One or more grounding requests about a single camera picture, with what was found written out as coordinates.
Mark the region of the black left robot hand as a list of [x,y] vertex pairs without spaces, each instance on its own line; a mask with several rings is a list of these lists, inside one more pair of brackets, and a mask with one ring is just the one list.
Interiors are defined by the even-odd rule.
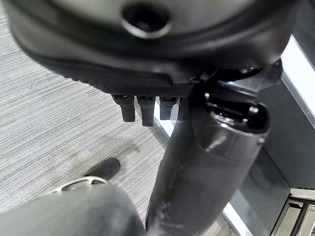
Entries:
[[198,236],[242,184],[270,131],[258,93],[282,75],[297,0],[4,0],[11,33],[47,69],[112,95],[123,120],[178,119],[146,229]]

